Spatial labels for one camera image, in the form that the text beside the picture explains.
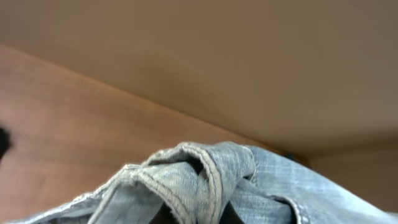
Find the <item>light blue denim shorts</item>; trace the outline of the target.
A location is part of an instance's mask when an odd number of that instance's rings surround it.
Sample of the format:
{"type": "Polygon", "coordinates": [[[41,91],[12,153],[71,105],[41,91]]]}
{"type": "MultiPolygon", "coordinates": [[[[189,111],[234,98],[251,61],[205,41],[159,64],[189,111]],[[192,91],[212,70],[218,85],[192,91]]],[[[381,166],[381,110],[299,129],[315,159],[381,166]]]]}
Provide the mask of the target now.
{"type": "Polygon", "coordinates": [[[260,147],[182,142],[25,222],[396,223],[397,215],[260,147]]]}

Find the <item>black folded garment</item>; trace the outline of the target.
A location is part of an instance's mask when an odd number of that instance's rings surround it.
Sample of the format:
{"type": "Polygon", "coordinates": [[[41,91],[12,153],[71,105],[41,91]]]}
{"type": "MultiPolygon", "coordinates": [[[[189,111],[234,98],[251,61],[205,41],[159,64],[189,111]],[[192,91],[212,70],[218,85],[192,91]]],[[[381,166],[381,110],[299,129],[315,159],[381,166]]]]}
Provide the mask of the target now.
{"type": "Polygon", "coordinates": [[[0,129],[0,158],[2,159],[5,153],[11,148],[11,137],[7,130],[0,129]]]}

